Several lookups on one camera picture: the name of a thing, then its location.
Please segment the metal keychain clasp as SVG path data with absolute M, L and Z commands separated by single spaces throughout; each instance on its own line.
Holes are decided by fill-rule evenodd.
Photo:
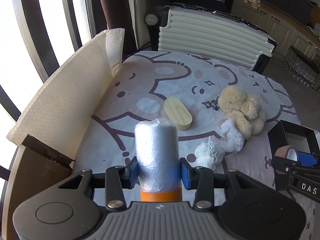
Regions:
M 219 98 L 213 99 L 209 103 L 215 111 L 219 110 Z

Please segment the white paper towel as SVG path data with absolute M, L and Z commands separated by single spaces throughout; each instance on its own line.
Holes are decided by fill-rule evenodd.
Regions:
M 125 29 L 105 30 L 105 47 L 111 75 L 114 77 L 121 66 Z

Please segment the white ribbed suitcase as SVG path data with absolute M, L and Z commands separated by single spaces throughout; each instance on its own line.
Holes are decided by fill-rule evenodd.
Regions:
M 277 47 L 255 24 L 191 4 L 158 7 L 144 18 L 154 50 L 216 58 L 262 73 Z

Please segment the cartoon bear bed sheet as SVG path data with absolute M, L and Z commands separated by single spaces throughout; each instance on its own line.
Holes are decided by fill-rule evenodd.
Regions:
M 259 127 L 238 126 L 218 108 L 225 89 L 240 89 L 264 111 Z M 94 111 L 76 154 L 75 170 L 104 172 L 128 164 L 136 154 L 134 129 L 140 121 L 166 118 L 178 129 L 179 153 L 190 163 L 197 147 L 222 147 L 216 170 L 236 168 L 273 186 L 268 131 L 278 122 L 299 123 L 282 85 L 252 70 L 222 60 L 181 53 L 140 52 L 121 65 Z

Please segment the beige plush teddy bear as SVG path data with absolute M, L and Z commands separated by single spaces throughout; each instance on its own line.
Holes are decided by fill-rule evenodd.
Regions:
M 228 86 L 221 92 L 218 105 L 226 118 L 234 120 L 235 127 L 245 140 L 263 130 L 267 114 L 255 95 L 247 94 L 235 85 Z

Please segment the brown curtain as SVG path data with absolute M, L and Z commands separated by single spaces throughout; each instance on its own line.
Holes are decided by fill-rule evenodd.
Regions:
M 123 57 L 136 51 L 129 0 L 100 0 L 109 29 L 125 29 Z

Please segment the brown tape roll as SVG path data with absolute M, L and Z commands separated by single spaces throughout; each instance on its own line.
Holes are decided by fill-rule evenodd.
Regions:
M 276 150 L 272 165 L 274 168 L 297 165 L 298 159 L 298 153 L 292 145 L 282 146 Z

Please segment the black cardboard box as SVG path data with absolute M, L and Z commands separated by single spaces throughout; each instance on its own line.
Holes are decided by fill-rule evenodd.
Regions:
M 292 145 L 297 152 L 310 153 L 319 159 L 319 132 L 316 130 L 281 120 L 268 132 L 268 139 L 272 158 L 278 148 Z M 289 176 L 274 176 L 277 191 L 289 190 Z M 305 178 L 319 182 L 319 177 Z

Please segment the cream kitchen cabinets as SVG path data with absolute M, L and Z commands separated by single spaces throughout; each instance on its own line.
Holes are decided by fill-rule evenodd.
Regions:
M 308 58 L 319 63 L 319 40 L 294 20 L 262 4 L 254 8 L 244 0 L 234 0 L 232 14 L 266 31 L 277 43 L 274 56 L 285 60 L 290 47 L 295 47 Z

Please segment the plastic bag roll orange core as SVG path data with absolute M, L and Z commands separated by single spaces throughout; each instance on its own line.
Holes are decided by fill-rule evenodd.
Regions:
M 141 201 L 182 201 L 176 125 L 164 118 L 141 121 L 135 126 L 135 143 Z

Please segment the pack of water bottles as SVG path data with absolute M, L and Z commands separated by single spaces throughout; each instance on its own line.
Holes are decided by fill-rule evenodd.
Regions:
M 293 74 L 309 86 L 313 86 L 319 77 L 319 67 L 300 50 L 291 46 L 285 56 L 286 64 Z

